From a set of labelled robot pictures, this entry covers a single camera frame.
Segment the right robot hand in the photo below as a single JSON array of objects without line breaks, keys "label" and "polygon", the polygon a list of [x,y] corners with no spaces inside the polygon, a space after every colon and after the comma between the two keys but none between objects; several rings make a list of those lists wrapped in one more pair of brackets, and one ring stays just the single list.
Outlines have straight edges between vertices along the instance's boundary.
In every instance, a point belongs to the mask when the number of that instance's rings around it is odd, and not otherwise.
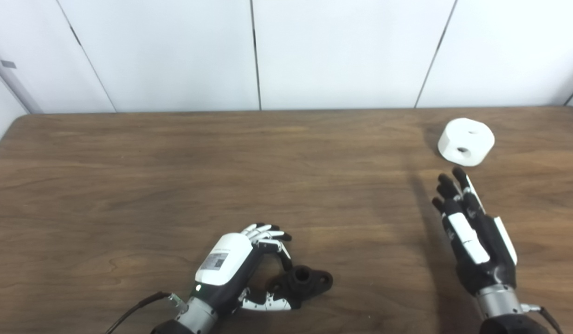
[{"label": "right robot hand", "polygon": [[487,287],[517,287],[517,252],[500,217],[485,211],[469,176],[461,167],[452,177],[438,176],[432,204],[456,258],[456,273],[472,296]]}]

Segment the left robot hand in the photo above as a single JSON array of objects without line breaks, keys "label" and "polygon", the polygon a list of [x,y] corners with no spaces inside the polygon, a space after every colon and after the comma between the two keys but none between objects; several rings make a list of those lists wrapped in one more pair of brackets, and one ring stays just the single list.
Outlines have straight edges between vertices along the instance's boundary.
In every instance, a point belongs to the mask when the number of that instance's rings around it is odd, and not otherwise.
[{"label": "left robot hand", "polygon": [[248,283],[267,254],[275,254],[285,271],[293,268],[284,242],[292,237],[277,225],[251,224],[223,235],[195,273],[190,294],[208,305],[218,317],[240,308],[253,311],[290,311],[298,306],[274,292],[255,293]]}]

